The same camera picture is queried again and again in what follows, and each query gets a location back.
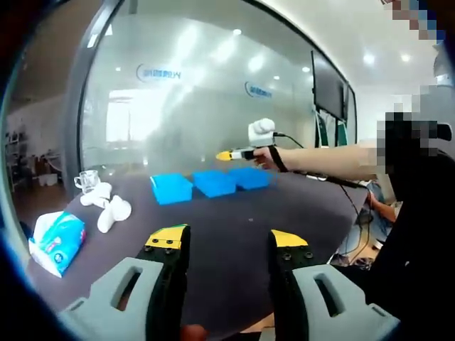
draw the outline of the person's arm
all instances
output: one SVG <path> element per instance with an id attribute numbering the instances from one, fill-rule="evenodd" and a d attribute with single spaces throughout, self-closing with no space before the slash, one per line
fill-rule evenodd
<path id="1" fill-rule="evenodd" d="M 397 216 L 395 215 L 395 208 L 383 204 L 378 199 L 376 199 L 375 196 L 372 195 L 371 193 L 369 194 L 368 197 L 370 198 L 370 206 L 372 209 L 378 211 L 379 214 L 382 215 L 389 222 L 395 222 L 395 220 L 397 219 Z"/>
<path id="2" fill-rule="evenodd" d="M 372 180 L 378 173 L 376 148 L 371 144 L 277 150 L 289 171 L 318 173 L 346 180 Z M 257 149 L 254 153 L 256 164 L 262 164 L 264 168 L 277 169 L 268 148 Z"/>

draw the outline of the glass cup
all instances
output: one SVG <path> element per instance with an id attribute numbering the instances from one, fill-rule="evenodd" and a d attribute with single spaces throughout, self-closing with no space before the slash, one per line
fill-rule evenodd
<path id="1" fill-rule="evenodd" d="M 100 177 L 97 170 L 85 170 L 74 178 L 74 185 L 84 194 L 92 192 L 98 183 L 100 183 Z"/>

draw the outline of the blue plastic container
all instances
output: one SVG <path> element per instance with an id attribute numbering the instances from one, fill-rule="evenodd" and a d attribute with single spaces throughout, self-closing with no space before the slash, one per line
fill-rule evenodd
<path id="1" fill-rule="evenodd" d="M 189 201 L 193 196 L 193 184 L 181 174 L 154 175 L 150 178 L 151 189 L 160 205 Z"/>
<path id="2" fill-rule="evenodd" d="M 267 187 L 271 177 L 265 170 L 251 167 L 231 169 L 229 174 L 235 179 L 235 183 L 245 190 Z"/>
<path id="3" fill-rule="evenodd" d="M 193 174 L 194 186 L 208 197 L 235 193 L 235 180 L 219 170 L 207 170 Z"/>

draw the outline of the glass wall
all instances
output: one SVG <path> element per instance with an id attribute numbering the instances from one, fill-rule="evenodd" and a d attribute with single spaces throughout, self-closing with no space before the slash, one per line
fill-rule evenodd
<path id="1" fill-rule="evenodd" d="M 216 153 L 248 146 L 248 124 L 264 117 L 314 147 L 312 49 L 241 0 L 125 1 L 87 80 L 82 167 L 103 176 L 222 168 Z"/>

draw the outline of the table surface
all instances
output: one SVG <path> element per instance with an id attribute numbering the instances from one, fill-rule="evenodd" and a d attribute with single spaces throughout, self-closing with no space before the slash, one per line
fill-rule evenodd
<path id="1" fill-rule="evenodd" d="M 125 257 L 135 257 L 149 235 L 163 227 L 191 226 L 188 290 L 183 324 L 201 324 L 226 337 L 272 312 L 268 294 L 267 234 L 271 229 L 304 238 L 318 263 L 326 263 L 348 234 L 355 210 L 339 185 L 280 174 L 268 188 L 216 198 L 194 191 L 190 202 L 160 206 L 149 177 L 113 178 L 113 194 L 132 204 L 132 215 L 107 234 L 97 230 L 101 209 L 76 197 L 66 208 L 84 223 L 87 238 L 57 278 L 30 260 L 27 273 L 42 297 L 61 310 Z M 358 210 L 366 190 L 345 188 Z"/>

